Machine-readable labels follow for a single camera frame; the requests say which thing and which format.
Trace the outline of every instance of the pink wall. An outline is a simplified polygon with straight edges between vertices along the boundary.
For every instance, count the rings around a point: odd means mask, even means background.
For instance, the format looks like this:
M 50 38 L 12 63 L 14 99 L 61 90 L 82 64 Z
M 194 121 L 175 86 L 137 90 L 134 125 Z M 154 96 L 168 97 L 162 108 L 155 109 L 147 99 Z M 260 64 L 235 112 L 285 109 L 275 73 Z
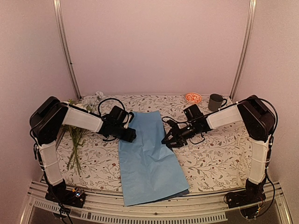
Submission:
M 236 99 L 251 94 L 272 102 L 279 114 L 270 163 L 299 223 L 299 1 L 258 1 L 245 68 Z
M 52 1 L 1 1 L 0 223 L 17 223 L 32 179 L 41 174 L 29 117 L 50 95 L 74 98 Z
M 61 2 L 83 95 L 229 95 L 249 0 Z

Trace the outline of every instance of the mug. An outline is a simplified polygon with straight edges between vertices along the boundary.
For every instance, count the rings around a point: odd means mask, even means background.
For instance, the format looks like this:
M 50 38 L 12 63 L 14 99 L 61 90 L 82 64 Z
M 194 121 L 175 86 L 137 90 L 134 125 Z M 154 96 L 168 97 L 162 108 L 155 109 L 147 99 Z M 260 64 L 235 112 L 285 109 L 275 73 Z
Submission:
M 213 93 L 213 94 L 210 95 L 208 108 L 209 108 L 210 111 L 215 112 L 220 107 L 225 106 L 225 104 L 227 102 L 228 102 L 228 100 L 223 98 L 222 95 Z

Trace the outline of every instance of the folded cloth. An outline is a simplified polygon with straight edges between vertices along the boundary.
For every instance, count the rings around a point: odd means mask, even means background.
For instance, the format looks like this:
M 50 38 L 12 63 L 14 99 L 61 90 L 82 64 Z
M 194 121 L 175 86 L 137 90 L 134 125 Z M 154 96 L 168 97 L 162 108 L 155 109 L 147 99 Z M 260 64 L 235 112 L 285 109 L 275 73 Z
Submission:
M 119 142 L 121 184 L 126 206 L 188 193 L 189 185 L 175 154 L 161 143 L 164 127 L 159 111 L 134 112 L 129 127 L 136 130 L 133 143 Z

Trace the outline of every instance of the floral pattern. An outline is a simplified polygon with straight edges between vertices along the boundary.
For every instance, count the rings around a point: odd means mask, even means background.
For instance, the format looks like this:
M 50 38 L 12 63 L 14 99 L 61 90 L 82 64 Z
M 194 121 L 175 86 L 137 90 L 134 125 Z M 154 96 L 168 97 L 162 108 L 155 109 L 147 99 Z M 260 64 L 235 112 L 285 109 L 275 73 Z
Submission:
M 161 116 L 170 116 L 178 121 L 186 120 L 183 110 L 190 106 L 184 96 L 170 95 L 125 95 L 104 96 L 97 92 L 95 96 L 87 96 L 81 103 L 97 108 L 103 99 L 114 97 L 123 102 L 127 111 L 152 112 L 159 110 Z M 210 113 L 207 108 L 209 97 L 203 96 L 198 104 L 204 113 Z M 110 112 L 116 101 L 106 101 L 102 104 L 101 114 Z M 205 141 L 193 145 L 175 148 L 174 153 L 181 165 L 190 186 L 190 192 L 206 192 L 242 187 L 249 175 L 251 162 L 251 144 L 242 122 L 237 122 L 203 134 Z M 66 165 L 72 151 L 72 141 L 66 132 L 57 149 L 59 166 L 66 183 L 78 187 L 121 191 L 121 174 L 118 159 L 118 140 L 103 142 L 101 135 L 88 132 L 85 143 L 78 149 L 82 168 L 80 175 L 76 168 L 68 170 Z M 192 139 L 196 143 L 201 135 Z

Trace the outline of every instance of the bowl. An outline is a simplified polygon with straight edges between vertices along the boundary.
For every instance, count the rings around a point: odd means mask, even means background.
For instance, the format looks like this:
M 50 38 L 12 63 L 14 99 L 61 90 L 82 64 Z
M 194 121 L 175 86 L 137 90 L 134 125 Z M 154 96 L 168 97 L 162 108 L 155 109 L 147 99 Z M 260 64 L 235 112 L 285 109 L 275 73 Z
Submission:
M 195 92 L 189 92 L 185 95 L 185 99 L 190 104 L 199 104 L 202 101 L 201 95 Z

